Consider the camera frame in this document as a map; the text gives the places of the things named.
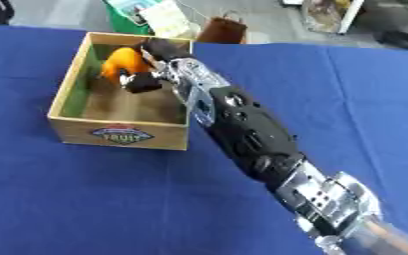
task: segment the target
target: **robotic arm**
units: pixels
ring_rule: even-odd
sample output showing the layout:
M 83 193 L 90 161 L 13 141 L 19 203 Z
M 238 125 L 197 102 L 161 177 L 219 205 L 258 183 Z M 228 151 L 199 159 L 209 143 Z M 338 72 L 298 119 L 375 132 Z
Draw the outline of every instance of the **robotic arm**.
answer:
M 408 254 L 408 236 L 382 221 L 378 198 L 345 172 L 325 176 L 248 94 L 167 40 L 149 39 L 140 51 L 154 59 L 156 70 L 122 74 L 122 85 L 140 93 L 160 88 L 161 80 L 171 82 L 178 99 L 226 155 L 248 177 L 264 183 L 325 253 L 362 247 L 359 254 Z

